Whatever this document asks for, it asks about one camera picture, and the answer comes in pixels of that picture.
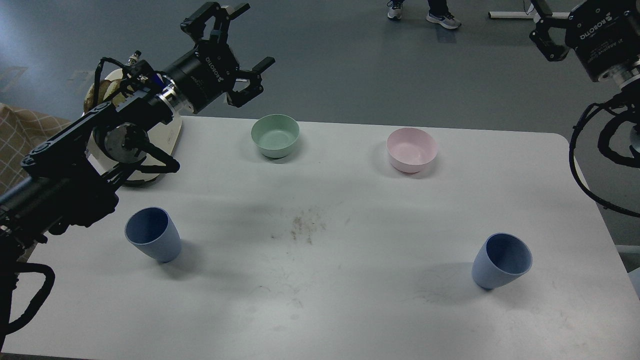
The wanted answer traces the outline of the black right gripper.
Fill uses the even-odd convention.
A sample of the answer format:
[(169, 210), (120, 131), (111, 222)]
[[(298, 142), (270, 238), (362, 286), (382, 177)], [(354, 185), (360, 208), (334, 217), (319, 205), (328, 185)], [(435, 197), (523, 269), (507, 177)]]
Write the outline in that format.
[[(570, 11), (569, 18), (555, 16), (545, 0), (530, 3), (539, 19), (529, 38), (549, 62), (563, 61), (571, 48), (590, 80), (601, 82), (610, 77), (612, 68), (630, 68), (639, 61), (637, 0), (585, 0)], [(553, 40), (551, 28), (566, 30), (566, 45)]]

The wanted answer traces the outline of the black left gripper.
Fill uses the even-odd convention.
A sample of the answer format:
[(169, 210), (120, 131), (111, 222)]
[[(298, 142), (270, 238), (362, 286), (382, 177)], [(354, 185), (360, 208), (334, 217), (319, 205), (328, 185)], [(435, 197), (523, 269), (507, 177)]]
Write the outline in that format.
[[(240, 108), (265, 91), (262, 75), (275, 64), (274, 57), (267, 56), (251, 70), (242, 70), (227, 43), (231, 22), (249, 9), (246, 2), (223, 6), (209, 1), (180, 24), (181, 31), (192, 39), (193, 48), (163, 72), (177, 86), (192, 114), (198, 114), (225, 92), (227, 105)], [(237, 80), (246, 81), (246, 86), (233, 89)]]

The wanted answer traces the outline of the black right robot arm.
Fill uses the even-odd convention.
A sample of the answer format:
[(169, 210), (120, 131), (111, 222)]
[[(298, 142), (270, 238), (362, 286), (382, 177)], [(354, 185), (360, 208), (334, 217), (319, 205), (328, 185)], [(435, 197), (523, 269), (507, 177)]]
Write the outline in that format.
[[(639, 2), (585, 0), (567, 18), (555, 18), (544, 0), (531, 2), (538, 19), (531, 41), (549, 62), (564, 60), (573, 50), (590, 80), (611, 79), (620, 92), (592, 107), (622, 109), (603, 128), (598, 150), (620, 166), (639, 167)], [(632, 123), (631, 156), (613, 150), (610, 141), (622, 123)]]

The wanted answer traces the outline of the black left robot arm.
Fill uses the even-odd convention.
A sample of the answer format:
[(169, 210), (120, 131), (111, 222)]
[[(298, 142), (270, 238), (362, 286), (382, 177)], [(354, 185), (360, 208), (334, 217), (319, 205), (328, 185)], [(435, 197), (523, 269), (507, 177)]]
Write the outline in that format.
[(262, 73), (275, 63), (265, 57), (243, 70), (227, 42), (233, 20), (248, 3), (222, 6), (206, 2), (181, 23), (192, 50), (154, 70), (143, 59), (123, 64), (103, 57), (94, 73), (102, 80), (105, 63), (122, 70), (118, 105), (93, 94), (93, 107), (61, 132), (35, 146), (21, 162), (27, 177), (1, 196), (1, 280), (19, 272), (51, 272), (19, 258), (32, 244), (46, 243), (46, 233), (60, 235), (69, 226), (89, 227), (114, 212), (116, 191), (135, 171), (176, 173), (180, 165), (153, 145), (149, 131), (168, 125), (182, 109), (198, 114), (221, 95), (242, 107), (263, 93)]

